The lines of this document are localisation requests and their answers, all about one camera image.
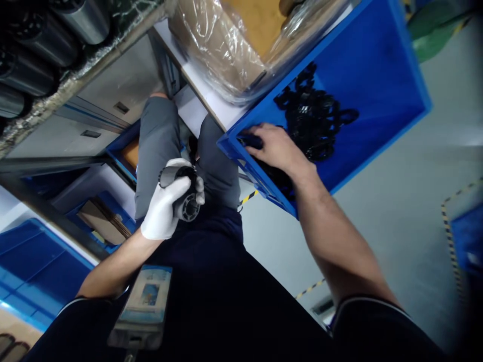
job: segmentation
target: label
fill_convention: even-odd
[[[118,321],[163,323],[172,272],[173,269],[167,266],[144,265]]]

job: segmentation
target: plastic wrap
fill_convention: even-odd
[[[175,6],[169,26],[181,48],[224,99],[244,105],[273,88],[316,45],[350,0],[306,0],[298,5],[266,54],[254,49],[249,39],[257,34],[250,34],[228,1],[171,2]]]

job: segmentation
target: device on lanyard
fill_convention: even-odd
[[[126,362],[134,362],[140,349],[161,345],[172,273],[168,266],[142,266],[107,340],[111,347],[127,349]]]

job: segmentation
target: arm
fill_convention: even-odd
[[[183,159],[172,159],[168,165],[191,166]],[[77,297],[108,298],[119,296],[132,274],[173,235],[178,218],[173,215],[173,202],[190,188],[188,177],[181,177],[166,188],[156,186],[141,227],[112,255],[97,265],[82,283]],[[196,202],[204,204],[203,180],[197,179]]]
[[[87,275],[77,297],[108,298],[121,295],[132,274],[144,264],[162,241],[146,239],[138,229],[119,249]]]
[[[247,151],[284,171],[292,180],[302,230],[324,274],[335,304],[353,294],[369,294],[399,305],[367,242],[332,198],[315,165],[284,129],[262,124],[251,129],[263,148]]]

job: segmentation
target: gray pants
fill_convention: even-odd
[[[240,200],[238,166],[216,146],[223,131],[206,116],[198,140],[196,171],[205,182],[206,203],[237,209]],[[178,108],[161,97],[151,97],[141,115],[137,167],[136,221],[146,216],[159,172],[172,158],[181,157]]]

